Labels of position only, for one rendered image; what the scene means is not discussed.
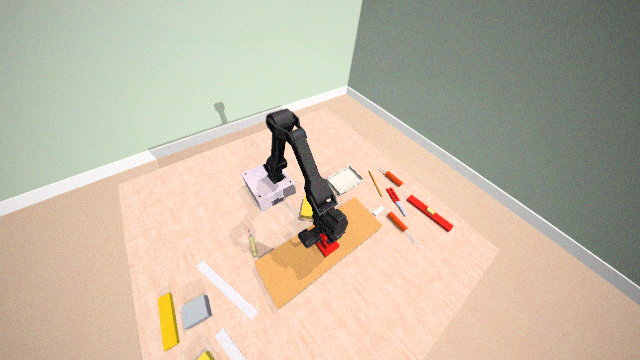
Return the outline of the orange panel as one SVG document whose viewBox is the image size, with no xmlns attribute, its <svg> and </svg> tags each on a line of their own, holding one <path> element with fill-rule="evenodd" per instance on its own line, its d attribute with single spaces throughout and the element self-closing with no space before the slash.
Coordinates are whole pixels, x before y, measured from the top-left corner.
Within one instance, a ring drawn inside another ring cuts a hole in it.
<svg viewBox="0 0 640 360">
<path fill-rule="evenodd" d="M 264 257 L 254 261 L 278 309 L 333 268 L 382 228 L 382 224 L 356 198 L 339 209 L 348 221 L 338 249 L 326 258 L 316 244 L 305 248 L 298 234 Z"/>
</svg>

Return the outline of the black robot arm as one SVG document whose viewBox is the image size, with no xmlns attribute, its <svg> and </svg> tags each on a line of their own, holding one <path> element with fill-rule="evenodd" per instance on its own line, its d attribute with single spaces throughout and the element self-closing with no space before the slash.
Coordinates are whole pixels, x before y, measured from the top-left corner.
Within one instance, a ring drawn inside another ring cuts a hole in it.
<svg viewBox="0 0 640 360">
<path fill-rule="evenodd" d="M 335 243 L 346 233 L 348 221 L 335 210 L 335 206 L 338 205 L 336 196 L 318 171 L 307 142 L 307 134 L 300 126 L 299 117 L 293 111 L 284 108 L 268 113 L 265 121 L 272 133 L 271 155 L 267 158 L 266 164 L 263 164 L 268 173 L 267 177 L 274 184 L 286 178 L 282 169 L 288 164 L 284 157 L 287 141 L 305 179 L 304 190 L 312 207 L 313 217 L 323 223 L 320 232 L 325 234 L 331 243 Z M 294 125 L 297 127 L 295 130 Z M 327 202 L 329 198 L 331 201 Z"/>
</svg>

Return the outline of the orange-handled awl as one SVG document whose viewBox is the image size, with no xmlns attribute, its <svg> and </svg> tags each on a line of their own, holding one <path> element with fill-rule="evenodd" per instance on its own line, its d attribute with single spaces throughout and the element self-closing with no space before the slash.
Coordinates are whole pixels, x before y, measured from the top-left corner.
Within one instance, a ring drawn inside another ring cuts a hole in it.
<svg viewBox="0 0 640 360">
<path fill-rule="evenodd" d="M 375 163 L 375 165 L 377 165 Z M 377 165 L 378 166 L 378 165 Z M 379 167 L 379 166 L 378 166 Z M 381 167 L 379 167 L 380 169 L 382 169 Z M 383 170 L 383 169 L 382 169 Z M 384 170 L 383 170 L 384 171 Z M 386 174 L 385 176 L 387 176 L 391 181 L 393 181 L 396 185 L 398 185 L 399 187 L 402 186 L 403 182 L 398 179 L 395 175 L 393 175 L 390 171 L 386 172 L 384 171 Z"/>
<path fill-rule="evenodd" d="M 390 219 L 391 219 L 391 220 L 392 220 L 392 221 L 393 221 L 393 222 L 394 222 L 394 223 L 399 227 L 399 229 L 401 230 L 401 232 L 402 232 L 402 233 L 405 231 L 405 232 L 406 232 L 406 233 L 407 233 L 407 234 L 408 234 L 412 239 L 414 239 L 414 238 L 413 238 L 413 237 L 412 237 L 412 236 L 411 236 L 411 235 L 406 231 L 407 227 L 403 224 L 403 222 L 402 222 L 402 221 L 401 221 L 401 220 L 400 220 L 400 219 L 399 219 L 399 218 L 398 218 L 398 217 L 397 217 L 393 212 L 390 212 L 387 216 L 388 216 L 388 217 L 389 217 L 389 218 L 390 218 Z M 415 240 L 415 242 L 416 242 L 419 246 L 421 246 L 421 245 L 416 241 L 416 239 L 414 239 L 414 240 Z"/>
</svg>

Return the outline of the red spirit level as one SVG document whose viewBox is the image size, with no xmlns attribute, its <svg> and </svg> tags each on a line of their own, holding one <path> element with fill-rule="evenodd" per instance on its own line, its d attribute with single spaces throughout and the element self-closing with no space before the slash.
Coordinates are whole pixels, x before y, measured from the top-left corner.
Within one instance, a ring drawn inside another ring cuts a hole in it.
<svg viewBox="0 0 640 360">
<path fill-rule="evenodd" d="M 413 207 L 415 207 L 417 210 L 419 210 L 421 213 L 423 213 L 425 216 L 427 216 L 429 219 L 435 222 L 437 225 L 440 225 L 441 227 L 443 227 L 444 230 L 446 230 L 447 232 L 449 232 L 452 229 L 453 225 L 450 222 L 446 221 L 444 218 L 442 218 L 436 212 L 431 210 L 429 207 L 427 207 L 421 201 L 416 199 L 414 196 L 410 195 L 407 201 Z"/>
</svg>

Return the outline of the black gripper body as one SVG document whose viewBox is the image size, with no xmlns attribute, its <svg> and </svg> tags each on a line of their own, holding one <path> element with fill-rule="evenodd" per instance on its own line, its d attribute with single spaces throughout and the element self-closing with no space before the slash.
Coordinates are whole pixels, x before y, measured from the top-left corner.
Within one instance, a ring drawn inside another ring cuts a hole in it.
<svg viewBox="0 0 640 360">
<path fill-rule="evenodd" d="M 343 212 L 341 212 L 339 209 L 335 209 L 335 210 L 347 220 L 347 217 Z M 311 216 L 314 219 L 313 214 Z M 313 231 L 309 232 L 308 229 L 304 229 L 303 231 L 298 233 L 299 240 L 307 249 L 316 243 L 316 240 L 320 238 L 320 234 L 321 234 L 320 228 L 323 225 L 322 221 L 317 221 L 314 219 L 313 224 L 315 226 L 313 228 Z"/>
</svg>

